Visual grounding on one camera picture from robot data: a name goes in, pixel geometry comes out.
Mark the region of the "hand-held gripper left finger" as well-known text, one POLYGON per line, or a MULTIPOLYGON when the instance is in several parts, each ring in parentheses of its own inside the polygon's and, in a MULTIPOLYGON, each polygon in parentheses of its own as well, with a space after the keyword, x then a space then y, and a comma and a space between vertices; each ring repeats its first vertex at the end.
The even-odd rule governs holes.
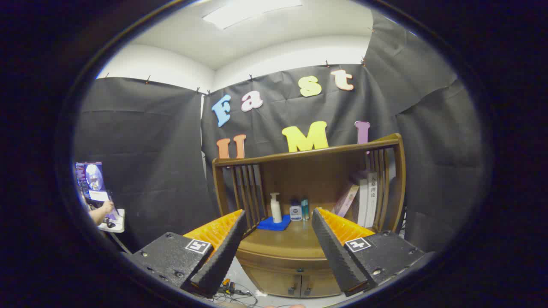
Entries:
POLYGON ((164 284, 211 298, 246 229, 245 211, 239 209, 184 235, 167 232, 128 258, 164 284))

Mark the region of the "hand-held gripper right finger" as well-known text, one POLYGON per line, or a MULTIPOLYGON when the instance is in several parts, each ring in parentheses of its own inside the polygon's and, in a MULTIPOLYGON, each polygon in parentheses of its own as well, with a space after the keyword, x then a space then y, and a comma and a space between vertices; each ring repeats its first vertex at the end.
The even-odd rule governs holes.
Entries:
POLYGON ((390 230, 375 233, 323 208, 314 210, 312 226, 346 296, 392 282, 429 257, 390 230))

